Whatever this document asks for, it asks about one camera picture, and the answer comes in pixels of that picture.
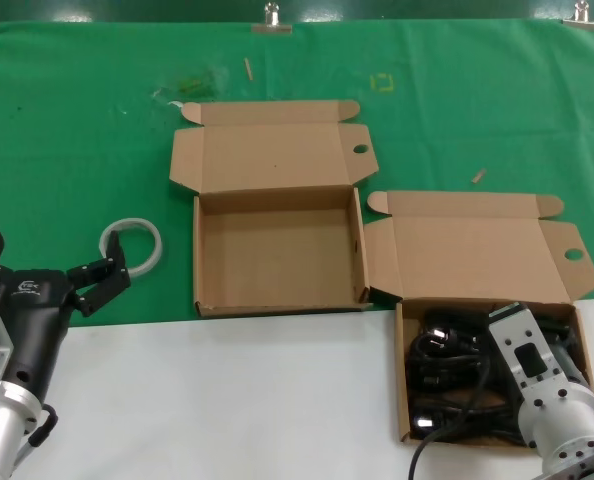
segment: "wooden stick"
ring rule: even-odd
[[[248,80],[253,81],[253,71],[250,69],[250,62],[248,57],[244,58],[244,65],[246,65],[246,73],[248,73]]]
[[[471,180],[473,183],[478,183],[486,175],[486,169],[482,168],[477,175]]]

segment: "white tape roll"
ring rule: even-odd
[[[113,230],[120,232],[122,230],[130,230],[133,228],[146,229],[152,233],[153,237],[155,238],[155,249],[153,250],[153,253],[150,255],[150,257],[148,257],[148,260],[138,267],[128,269],[128,275],[130,275],[130,278],[137,278],[150,272],[155,267],[155,265],[159,263],[159,259],[161,258],[161,253],[163,250],[159,230],[157,230],[157,227],[155,227],[155,225],[150,223],[148,220],[144,220],[143,218],[124,218],[123,220],[119,220],[111,225],[108,225],[99,239],[99,251],[105,258],[106,246],[108,245],[108,237],[110,236],[110,232]]]

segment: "green cloth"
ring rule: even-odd
[[[168,180],[173,132],[187,123],[167,102],[331,98],[359,101],[355,121],[370,128],[380,172],[363,200],[383,189],[555,194],[594,260],[594,33],[422,20],[285,36],[244,24],[1,24],[1,262],[88,263],[108,224],[144,217],[162,233],[160,265],[73,324],[196,318],[192,194]],[[152,247],[145,233],[122,241],[133,265]]]

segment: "box lid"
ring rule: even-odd
[[[365,225],[371,288],[399,297],[571,303],[594,289],[577,227],[544,220],[554,196],[374,192],[391,215]]]
[[[186,103],[170,178],[198,193],[352,185],[377,171],[354,101]]]

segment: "cardboard box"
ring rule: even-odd
[[[199,194],[194,299],[202,316],[360,310],[359,197],[377,171],[353,101],[187,103],[170,178]]]
[[[525,194],[374,192],[368,205],[390,215],[364,227],[371,288],[396,297],[399,432],[408,439],[405,362],[433,307],[490,313],[515,301],[571,326],[581,348],[573,360],[592,372],[579,312],[572,303],[594,289],[594,265],[557,197]],[[504,445],[480,438],[474,445]]]

